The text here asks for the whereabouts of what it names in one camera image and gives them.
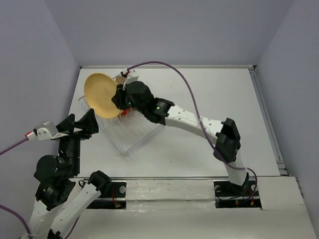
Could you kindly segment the orange round plate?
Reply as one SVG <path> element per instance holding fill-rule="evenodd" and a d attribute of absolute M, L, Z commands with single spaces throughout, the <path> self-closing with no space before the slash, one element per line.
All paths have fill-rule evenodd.
<path fill-rule="evenodd" d="M 122 110 L 122 112 L 121 112 L 121 116 L 122 116 L 122 117 L 124 117 L 124 116 L 126 116 L 128 113 L 130 113 L 130 112 L 131 112 L 131 108 L 128 108 L 128 109 Z"/>

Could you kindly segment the large yellow round plate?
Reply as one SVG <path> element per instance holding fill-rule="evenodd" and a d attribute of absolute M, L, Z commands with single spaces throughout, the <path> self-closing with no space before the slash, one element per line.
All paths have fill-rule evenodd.
<path fill-rule="evenodd" d="M 90 75 L 84 84 L 84 97 L 96 115 L 105 119 L 116 118 L 121 110 L 112 102 L 117 83 L 113 78 L 102 73 Z"/>

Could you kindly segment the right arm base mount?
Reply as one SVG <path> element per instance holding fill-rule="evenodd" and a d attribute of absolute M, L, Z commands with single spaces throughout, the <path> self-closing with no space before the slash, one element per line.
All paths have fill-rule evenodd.
<path fill-rule="evenodd" d="M 227 180 L 214 181 L 215 206 L 218 209 L 261 208 L 261 200 L 255 181 L 249 180 L 243 188 Z"/>

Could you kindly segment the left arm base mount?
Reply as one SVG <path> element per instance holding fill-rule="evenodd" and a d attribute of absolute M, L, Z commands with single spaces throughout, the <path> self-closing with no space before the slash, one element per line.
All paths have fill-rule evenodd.
<path fill-rule="evenodd" d="M 126 181 L 113 181 L 108 192 L 102 193 L 87 209 L 122 210 L 126 208 Z"/>

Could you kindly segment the beige floral square plate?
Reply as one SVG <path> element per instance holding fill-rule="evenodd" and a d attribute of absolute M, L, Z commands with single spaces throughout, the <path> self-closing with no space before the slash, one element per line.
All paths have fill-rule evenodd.
<path fill-rule="evenodd" d="M 123 85 L 125 80 L 126 79 L 124 77 L 122 77 L 122 76 L 116 76 L 115 77 L 115 81 L 116 81 L 117 85 Z"/>

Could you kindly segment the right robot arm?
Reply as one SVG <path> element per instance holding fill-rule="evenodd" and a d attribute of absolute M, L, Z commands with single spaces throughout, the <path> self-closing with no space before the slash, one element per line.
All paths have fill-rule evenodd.
<path fill-rule="evenodd" d="M 120 110 L 132 108 L 148 121 L 175 127 L 205 138 L 213 149 L 213 156 L 224 163 L 229 178 L 229 189 L 234 195 L 248 188 L 248 168 L 243 165 L 239 150 L 241 136 L 234 120 L 212 120 L 191 113 L 162 98 L 155 98 L 143 82 L 134 81 L 116 87 L 112 102 Z"/>

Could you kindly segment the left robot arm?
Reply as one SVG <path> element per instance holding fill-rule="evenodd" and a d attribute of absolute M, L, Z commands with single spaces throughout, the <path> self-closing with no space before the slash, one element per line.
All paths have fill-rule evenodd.
<path fill-rule="evenodd" d="M 57 155 L 45 155 L 34 173 L 39 186 L 35 193 L 34 209 L 24 239 L 61 239 L 85 209 L 99 196 L 109 194 L 112 179 L 102 171 L 91 174 L 81 192 L 63 208 L 76 183 L 71 179 L 80 173 L 81 141 L 99 132 L 93 109 L 80 120 L 74 114 L 55 125 L 45 121 L 26 134 L 27 139 L 57 140 Z"/>

